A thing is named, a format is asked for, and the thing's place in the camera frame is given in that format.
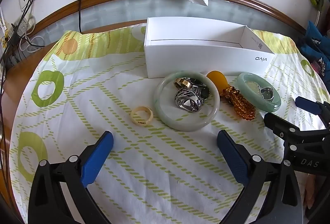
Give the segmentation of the white power strip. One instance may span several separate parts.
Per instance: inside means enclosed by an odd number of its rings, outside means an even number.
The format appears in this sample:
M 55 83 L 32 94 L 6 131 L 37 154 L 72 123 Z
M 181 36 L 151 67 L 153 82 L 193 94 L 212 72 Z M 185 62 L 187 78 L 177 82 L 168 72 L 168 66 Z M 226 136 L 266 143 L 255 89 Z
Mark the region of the white power strip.
M 5 42 L 8 42 L 12 35 L 14 35 L 15 41 L 20 41 L 25 36 L 34 31 L 36 25 L 36 19 L 34 15 L 26 15 L 20 24 L 19 22 L 20 19 L 17 19 L 14 24 L 5 22 Z

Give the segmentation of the pale jade silver-framed pendant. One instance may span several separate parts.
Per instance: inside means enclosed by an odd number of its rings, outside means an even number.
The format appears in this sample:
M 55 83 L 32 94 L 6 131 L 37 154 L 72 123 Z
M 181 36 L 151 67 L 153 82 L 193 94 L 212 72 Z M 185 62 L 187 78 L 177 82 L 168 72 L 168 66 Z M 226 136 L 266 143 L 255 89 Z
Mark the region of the pale jade silver-framed pendant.
M 261 88 L 255 81 L 246 81 L 246 85 L 256 94 L 261 93 Z

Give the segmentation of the amber oval pendant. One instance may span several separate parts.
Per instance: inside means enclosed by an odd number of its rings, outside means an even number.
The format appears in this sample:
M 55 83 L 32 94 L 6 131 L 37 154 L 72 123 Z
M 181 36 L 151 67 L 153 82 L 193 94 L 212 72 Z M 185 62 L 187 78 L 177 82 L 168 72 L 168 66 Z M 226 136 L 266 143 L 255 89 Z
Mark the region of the amber oval pendant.
M 209 72 L 207 77 L 214 83 L 219 95 L 223 95 L 223 91 L 229 87 L 228 81 L 224 74 L 217 70 Z

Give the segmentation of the large pale jade bangle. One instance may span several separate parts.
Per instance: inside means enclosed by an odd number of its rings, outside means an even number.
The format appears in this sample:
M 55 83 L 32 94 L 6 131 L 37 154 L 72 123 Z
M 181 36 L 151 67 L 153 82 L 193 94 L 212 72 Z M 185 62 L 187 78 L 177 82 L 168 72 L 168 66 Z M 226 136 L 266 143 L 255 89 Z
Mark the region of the large pale jade bangle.
M 170 89 L 169 84 L 178 78 L 189 79 L 192 86 L 180 90 Z M 203 96 L 209 93 L 213 98 L 212 110 L 202 119 L 192 116 L 190 120 L 176 119 L 180 112 L 197 113 L 204 104 Z M 189 70 L 166 76 L 157 86 L 153 95 L 153 108 L 158 118 L 168 127 L 184 132 L 197 131 L 207 126 L 217 115 L 220 95 L 214 83 L 205 75 Z

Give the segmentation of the white vivo cardboard box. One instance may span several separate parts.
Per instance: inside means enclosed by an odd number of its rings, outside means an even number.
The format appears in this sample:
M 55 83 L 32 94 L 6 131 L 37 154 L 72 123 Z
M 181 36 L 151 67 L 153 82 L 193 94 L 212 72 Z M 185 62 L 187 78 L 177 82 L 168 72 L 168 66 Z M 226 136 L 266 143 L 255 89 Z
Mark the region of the white vivo cardboard box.
M 197 17 L 150 17 L 144 52 L 149 78 L 189 70 L 261 76 L 275 54 L 249 27 Z

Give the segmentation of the blue cloth bag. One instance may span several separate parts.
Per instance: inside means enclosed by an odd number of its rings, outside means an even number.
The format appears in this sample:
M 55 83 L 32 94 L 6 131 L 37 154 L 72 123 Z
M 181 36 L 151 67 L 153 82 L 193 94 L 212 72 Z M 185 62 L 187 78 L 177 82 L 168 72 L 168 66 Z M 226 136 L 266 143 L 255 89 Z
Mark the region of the blue cloth bag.
M 316 72 L 325 80 L 329 80 L 329 37 L 323 36 L 312 21 L 308 21 L 305 36 L 297 45 L 300 53 L 316 67 Z

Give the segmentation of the green patterned white cloth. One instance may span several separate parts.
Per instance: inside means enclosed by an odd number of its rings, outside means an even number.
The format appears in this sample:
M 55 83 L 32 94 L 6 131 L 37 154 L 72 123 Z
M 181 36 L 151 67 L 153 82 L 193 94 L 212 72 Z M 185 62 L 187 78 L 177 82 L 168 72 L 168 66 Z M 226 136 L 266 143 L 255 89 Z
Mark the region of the green patterned white cloth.
M 38 164 L 66 161 L 105 131 L 114 147 L 88 190 L 112 223 L 219 223 L 242 190 L 217 147 L 226 130 L 252 155 L 283 158 L 283 142 L 222 101 L 217 116 L 196 132 L 164 125 L 158 116 L 141 127 L 131 119 L 153 106 L 160 79 L 150 79 L 146 26 L 102 33 L 67 31 L 42 58 L 26 85 L 13 122 L 10 175 L 24 221 Z

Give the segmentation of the small green jade bangle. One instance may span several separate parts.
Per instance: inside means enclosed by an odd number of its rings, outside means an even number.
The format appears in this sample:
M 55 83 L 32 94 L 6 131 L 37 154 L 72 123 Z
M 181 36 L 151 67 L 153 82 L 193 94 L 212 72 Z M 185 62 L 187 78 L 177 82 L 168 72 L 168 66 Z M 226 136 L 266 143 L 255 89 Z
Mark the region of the small green jade bangle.
M 261 88 L 261 93 L 254 93 L 246 81 L 255 81 Z M 237 79 L 237 89 L 242 96 L 259 110 L 276 112 L 281 106 L 281 98 L 277 90 L 265 79 L 252 73 L 241 73 Z

